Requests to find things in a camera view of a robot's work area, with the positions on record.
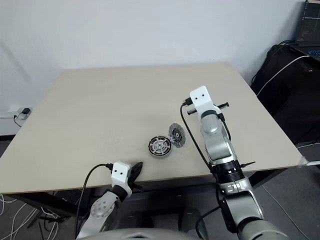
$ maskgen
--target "cable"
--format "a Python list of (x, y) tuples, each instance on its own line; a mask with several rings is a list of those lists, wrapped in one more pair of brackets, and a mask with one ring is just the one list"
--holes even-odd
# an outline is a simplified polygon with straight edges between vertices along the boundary
[(320, 142), (314, 142), (314, 143), (310, 143), (310, 144), (307, 144), (307, 145), (303, 145), (303, 146), (298, 146), (296, 149), (300, 149), (300, 148), (304, 148), (304, 147), (309, 147), (311, 145), (318, 145), (320, 144)]
[(21, 112), (18, 114), (18, 116), (14, 115), (13, 116), (13, 121), (14, 121), (15, 124), (17, 124), (21, 128), (22, 126), (19, 123), (16, 122), (16, 118), (19, 118), (20, 114), (21, 114)]
[(38, 225), (39, 225), (39, 229), (40, 229), (40, 233), (41, 233), (41, 239), (42, 239), (42, 240), (45, 240), (45, 238), (44, 238), (44, 233), (42, 232), (42, 227), (41, 227), (41, 224), (40, 224), (39, 221), (38, 221)]
[(227, 127), (226, 121), (223, 120), (222, 122), (223, 122), (223, 125), (224, 125), (224, 127), (225, 127), (226, 132), (228, 133), (229, 140), (231, 141), (231, 135), (230, 135), (229, 129), (228, 129), (228, 127)]
[(0, 194), (0, 196), (2, 197), (2, 200), (0, 199), (1, 202), (4, 202), (5, 204), (11, 204), (14, 203), (15, 201), (17, 201), (17, 199), (11, 200), (11, 201), (5, 201), (4, 200), (4, 196), (2, 194)]
[(18, 232), (19, 229), (22, 228), (22, 227), (33, 217), (33, 215), (34, 215), (35, 213), (36, 213), (36, 209), (33, 211), (33, 213), (31, 214), (31, 216), (29, 216), (29, 218), (26, 219), (25, 222), (23, 222), (23, 223), (17, 228), (17, 230), (15, 230), (14, 232), (10, 233), (8, 236), (5, 236), (5, 237), (1, 238), (0, 240), (4, 240), (4, 239), (12, 236), (12, 235), (15, 234), (16, 232)]
[(98, 164), (96, 166), (94, 166), (88, 173), (88, 175), (86, 176), (85, 178), (85, 181), (84, 181), (84, 184), (83, 184), (83, 187), (82, 187), (82, 191), (81, 191), (81, 195), (80, 195), (80, 200), (79, 200), (79, 203), (78, 203), (78, 207), (77, 207), (77, 210), (76, 210), (76, 216), (75, 216), (75, 223), (74, 223), (74, 230), (73, 230), (73, 238), (76, 239), (77, 238), (77, 235), (78, 235), (78, 220), (79, 220), (79, 212), (80, 212), (80, 205), (81, 205), (81, 201), (82, 201), (82, 197), (84, 195), (84, 191), (86, 189), (86, 186), (87, 186), (87, 182), (88, 182), (88, 179), (91, 175), (91, 173), (98, 167), (106, 167), (107, 164)]
[[(31, 215), (34, 214), (37, 211), (37, 209), (32, 209), (31, 212), (24, 218), (24, 220), (22, 221), (22, 224), (27, 220), (27, 218)], [(19, 232), (19, 229), (15, 232), (14, 236), (13, 236), (13, 240), (16, 239), (16, 236)]]
[(47, 220), (43, 220), (43, 227), (47, 232), (50, 232), (50, 230), (47, 228)]
[(205, 214), (203, 214), (196, 222), (195, 222), (195, 231), (196, 234), (198, 234), (198, 237), (200, 239), (204, 239), (199, 231), (199, 223), (201, 222), (202, 219), (204, 219), (206, 216), (208, 216), (209, 214), (217, 211), (220, 208), (220, 206), (216, 206), (214, 209), (211, 209), (210, 211), (206, 212)]
[(14, 225), (15, 225), (15, 219), (16, 219), (16, 216), (18, 215), (18, 213), (21, 211), (21, 209), (23, 209), (27, 204), (23, 204), (19, 209), (18, 211), (16, 211), (14, 217), (13, 217), (13, 220), (12, 220), (12, 226), (11, 226), (11, 233), (14, 231)]
[(50, 231), (50, 234), (49, 234), (49, 236), (48, 236), (47, 240), (49, 240), (49, 239), (50, 239), (51, 234), (53, 233), (54, 229), (55, 229), (55, 234), (54, 234), (54, 236), (52, 237), (52, 239), (51, 239), (51, 240), (54, 240), (54, 239), (55, 239), (55, 237), (56, 237), (56, 235), (57, 235), (57, 232), (58, 232), (58, 223), (57, 223), (57, 222), (55, 222), (55, 223), (53, 224), (53, 226), (52, 226), (52, 228), (51, 228), (51, 231)]
[(2, 214), (4, 214), (4, 211), (5, 211), (5, 199), (2, 194), (0, 195), (0, 197), (2, 198), (2, 210), (1, 210), (0, 216), (2, 216)]
[(277, 44), (278, 49), (275, 50), (274, 53), (262, 63), (260, 69), (259, 69), (259, 70), (256, 72), (256, 74), (252, 77), (252, 79), (251, 79), (251, 85), (253, 84), (253, 82), (254, 82), (256, 76), (258, 75), (258, 73), (269, 63), (270, 59), (271, 59), (273, 56), (275, 56), (276, 53), (279, 52), (279, 51), (282, 49), (282, 47), (280, 47), (281, 44), (284, 44), (284, 45), (286, 46), (286, 45), (288, 45), (288, 44), (290, 44), (290, 43), (294, 43), (294, 41), (292, 41), (292, 40), (284, 40), (284, 41), (282, 41), (282, 42), (280, 42), (280, 43)]
[(219, 178), (218, 178), (218, 174), (214, 174), (214, 177), (215, 177), (215, 198), (216, 198), (216, 201), (217, 201), (219, 207), (221, 207), (220, 198), (219, 198)]
[(185, 106), (185, 103), (183, 103), (183, 104), (180, 106), (180, 115), (181, 115), (182, 121), (183, 121), (183, 123), (184, 123), (184, 125), (185, 125), (185, 128), (188, 130), (188, 133), (190, 134), (190, 137), (191, 137), (191, 139), (192, 139), (192, 141), (193, 141), (196, 149), (198, 150), (198, 152), (199, 152), (202, 160), (204, 161), (205, 165), (209, 168), (210, 172), (212, 172), (212, 171), (213, 171), (212, 166), (207, 162), (207, 160), (206, 160), (205, 156), (203, 155), (201, 149), (199, 148), (199, 146), (198, 146), (198, 144), (197, 144), (194, 136), (192, 135), (192, 133), (191, 133), (191, 131), (190, 131), (190, 128), (188, 127), (188, 124), (187, 124), (187, 122), (186, 122), (186, 120), (185, 120), (185, 117), (184, 117), (184, 114), (183, 114), (183, 112), (182, 112), (182, 107), (183, 107), (183, 106)]
[(281, 73), (284, 69), (286, 69), (288, 66), (290, 66), (291, 64), (293, 64), (295, 61), (302, 59), (302, 58), (309, 58), (309, 55), (303, 55), (300, 57), (297, 57), (296, 59), (292, 60), (291, 62), (289, 62), (287, 65), (285, 65), (283, 68), (281, 68), (280, 71), (278, 71), (275, 75), (273, 75), (273, 77), (271, 77), (264, 85), (263, 87), (260, 89), (260, 91), (257, 93), (257, 97), (259, 96), (259, 94), (261, 93), (261, 91), (265, 88), (265, 86), (272, 80), (274, 79), (279, 73)]
[[(41, 210), (42, 210), (42, 212), (43, 212), (45, 215), (52, 216), (54, 219), (57, 219), (58, 217), (60, 217), (58, 214), (56, 214), (56, 213), (54, 213), (54, 212), (52, 212), (52, 211), (50, 211), (50, 210), (49, 210), (49, 211), (50, 211), (51, 213), (50, 213), (50, 212), (46, 212), (42, 207), (41, 207)], [(55, 237), (56, 237), (56, 235), (57, 235), (57, 232), (58, 232), (58, 222), (54, 222), (54, 223), (53, 223), (53, 226), (52, 226), (52, 228), (51, 228), (51, 230), (50, 230), (50, 233), (49, 233), (49, 236), (48, 236), (47, 240), (50, 239), (51, 234), (53, 233), (54, 229), (55, 229), (55, 233), (54, 233), (54, 235), (53, 235), (53, 237), (52, 237), (51, 240), (54, 240)]]
[(304, 234), (304, 232), (298, 227), (298, 225), (295, 223), (295, 221), (289, 216), (287, 211), (284, 209), (284, 207), (278, 202), (278, 200), (272, 196), (272, 194), (265, 188), (265, 186), (261, 185), (262, 188), (269, 194), (269, 196), (279, 205), (279, 207), (282, 209), (282, 211), (285, 213), (285, 215), (290, 219), (290, 221), (293, 223), (293, 225), (296, 227), (296, 229), (308, 240), (310, 240), (307, 235)]

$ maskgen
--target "circular metal part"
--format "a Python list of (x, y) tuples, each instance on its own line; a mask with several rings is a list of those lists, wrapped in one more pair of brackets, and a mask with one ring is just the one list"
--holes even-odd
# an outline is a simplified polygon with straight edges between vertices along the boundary
[(151, 138), (148, 149), (153, 156), (161, 158), (171, 152), (171, 142), (165, 136), (155, 136)]
[(169, 136), (172, 144), (177, 148), (181, 148), (186, 142), (185, 130), (178, 123), (171, 124), (169, 127)]

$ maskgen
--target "wall socket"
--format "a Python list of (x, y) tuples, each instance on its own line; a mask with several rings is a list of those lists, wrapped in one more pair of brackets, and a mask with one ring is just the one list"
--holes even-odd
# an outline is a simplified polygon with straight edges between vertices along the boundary
[[(28, 114), (23, 114), (22, 111), (25, 109), (25, 108), (29, 108), (30, 109), (30, 112)], [(23, 106), (23, 107), (18, 107), (18, 108), (11, 108), (9, 111), (8, 111), (8, 114), (13, 118), (14, 115), (18, 116), (17, 119), (21, 119), (21, 120), (26, 120), (28, 118), (28, 116), (31, 114), (32, 112), (32, 107), (30, 106)]]

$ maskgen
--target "laptop screen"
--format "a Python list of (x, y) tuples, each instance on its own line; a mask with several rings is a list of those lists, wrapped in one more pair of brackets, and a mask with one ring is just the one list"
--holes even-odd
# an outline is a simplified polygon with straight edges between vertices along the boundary
[(296, 41), (299, 45), (320, 44), (320, 0), (306, 0)]

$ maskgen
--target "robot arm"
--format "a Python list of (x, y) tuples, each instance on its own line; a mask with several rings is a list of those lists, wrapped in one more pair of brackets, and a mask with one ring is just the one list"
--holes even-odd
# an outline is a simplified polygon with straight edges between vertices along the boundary
[(205, 150), (217, 181), (217, 200), (227, 229), (240, 240), (288, 240), (288, 236), (265, 221), (249, 179), (244, 176), (223, 124), (224, 116), (205, 86), (190, 93), (201, 122)]
[(109, 230), (115, 223), (115, 215), (119, 203), (132, 194), (134, 181), (138, 177), (143, 163), (139, 162), (131, 168), (130, 165), (115, 162), (112, 167), (112, 189), (97, 199), (90, 209), (90, 215), (83, 224), (76, 239), (93, 236)]

